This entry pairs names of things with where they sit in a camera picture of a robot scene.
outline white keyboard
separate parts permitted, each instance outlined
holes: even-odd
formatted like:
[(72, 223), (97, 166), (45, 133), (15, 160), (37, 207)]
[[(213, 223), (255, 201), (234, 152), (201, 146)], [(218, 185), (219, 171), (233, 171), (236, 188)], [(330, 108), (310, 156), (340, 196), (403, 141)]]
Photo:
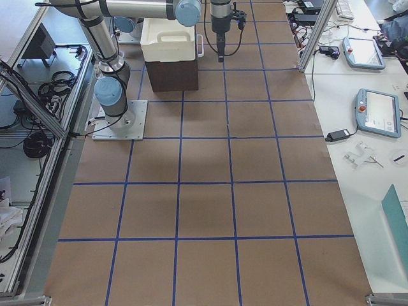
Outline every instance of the white keyboard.
[(354, 14), (351, 11), (348, 0), (337, 0), (336, 4), (337, 18), (341, 20), (354, 20)]

